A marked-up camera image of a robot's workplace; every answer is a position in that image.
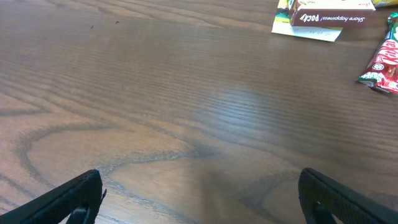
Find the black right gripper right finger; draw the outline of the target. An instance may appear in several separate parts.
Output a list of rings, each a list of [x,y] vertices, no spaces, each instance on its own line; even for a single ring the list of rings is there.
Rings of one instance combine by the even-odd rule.
[[[397,212],[309,167],[300,173],[298,197],[308,224],[397,223]]]

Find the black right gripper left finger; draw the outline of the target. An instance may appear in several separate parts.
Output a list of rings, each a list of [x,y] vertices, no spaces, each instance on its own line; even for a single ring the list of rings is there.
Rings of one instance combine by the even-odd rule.
[[[36,199],[1,215],[1,224],[95,224],[106,195],[100,172],[88,170]]]

